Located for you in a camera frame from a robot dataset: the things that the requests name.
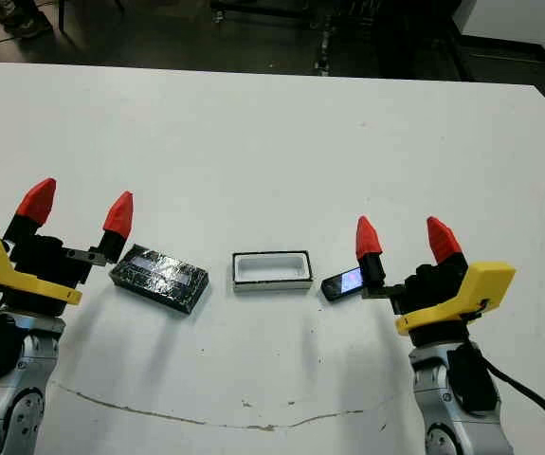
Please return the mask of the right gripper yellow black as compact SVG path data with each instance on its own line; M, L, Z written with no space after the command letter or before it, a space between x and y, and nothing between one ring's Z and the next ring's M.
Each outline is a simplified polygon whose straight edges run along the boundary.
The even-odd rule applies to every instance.
M365 299L391 302L394 325L401 336L438 323L469 323L498 308L516 275L516 269L503 262L468 265L451 228L434 216L427 218L427 235L436 261L434 272L422 265L402 284L362 292ZM383 285L382 248L366 216L357 221L355 254L363 284Z

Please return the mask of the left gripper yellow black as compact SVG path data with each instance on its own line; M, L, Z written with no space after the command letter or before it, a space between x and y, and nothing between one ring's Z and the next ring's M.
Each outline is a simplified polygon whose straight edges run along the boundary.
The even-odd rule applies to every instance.
M0 292L36 297L42 305L77 305L93 265L115 264L131 233L133 194L125 191L109 209L98 249L64 246L61 239L36 234L51 212L57 182L46 178L24 196L0 239Z

